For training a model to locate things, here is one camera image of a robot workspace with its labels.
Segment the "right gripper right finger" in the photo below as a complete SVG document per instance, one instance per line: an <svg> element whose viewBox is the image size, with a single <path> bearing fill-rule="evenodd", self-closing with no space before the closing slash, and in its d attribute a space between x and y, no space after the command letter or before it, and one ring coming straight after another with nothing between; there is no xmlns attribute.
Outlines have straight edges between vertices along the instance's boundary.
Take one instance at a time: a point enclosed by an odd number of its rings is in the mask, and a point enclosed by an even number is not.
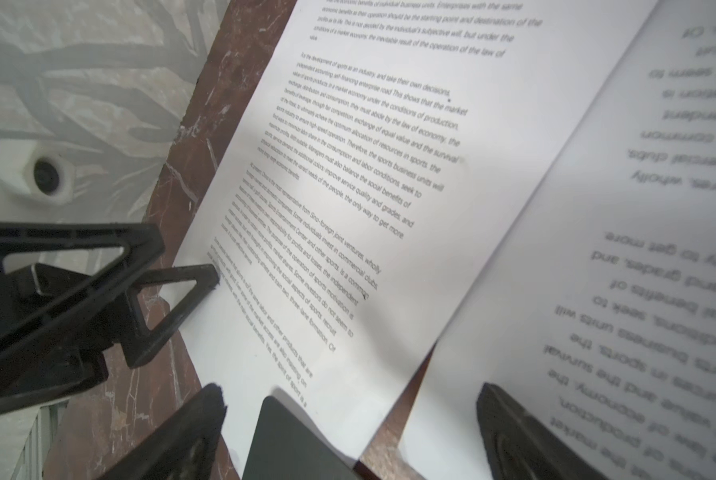
<svg viewBox="0 0 716 480"><path fill-rule="evenodd" d="M498 385L482 386L476 411L495 479L606 478Z"/></svg>

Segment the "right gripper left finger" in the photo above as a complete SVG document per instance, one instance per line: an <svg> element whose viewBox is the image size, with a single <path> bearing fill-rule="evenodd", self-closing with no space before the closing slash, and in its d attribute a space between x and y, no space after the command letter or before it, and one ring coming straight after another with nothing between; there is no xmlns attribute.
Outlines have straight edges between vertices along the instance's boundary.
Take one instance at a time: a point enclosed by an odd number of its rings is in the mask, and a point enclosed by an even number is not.
<svg viewBox="0 0 716 480"><path fill-rule="evenodd" d="M203 387L102 477L210 478L226 410L221 387Z"/></svg>

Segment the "printed paper sheet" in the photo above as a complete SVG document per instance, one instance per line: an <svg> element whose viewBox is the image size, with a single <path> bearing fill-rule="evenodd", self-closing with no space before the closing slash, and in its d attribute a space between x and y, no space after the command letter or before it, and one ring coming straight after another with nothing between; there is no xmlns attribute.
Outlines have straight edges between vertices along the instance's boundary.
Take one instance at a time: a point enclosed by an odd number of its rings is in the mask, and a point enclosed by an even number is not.
<svg viewBox="0 0 716 480"><path fill-rule="evenodd" d="M361 456L654 7L295 5L175 259L238 472L277 392Z"/></svg>

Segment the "beige black ring binder folder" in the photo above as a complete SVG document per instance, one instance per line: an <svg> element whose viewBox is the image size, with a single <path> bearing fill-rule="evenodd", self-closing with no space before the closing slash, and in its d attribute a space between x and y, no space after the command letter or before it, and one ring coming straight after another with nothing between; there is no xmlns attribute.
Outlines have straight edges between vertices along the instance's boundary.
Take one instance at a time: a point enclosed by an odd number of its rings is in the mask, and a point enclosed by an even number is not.
<svg viewBox="0 0 716 480"><path fill-rule="evenodd" d="M247 479L360 479L279 399L261 405L248 459Z"/></svg>

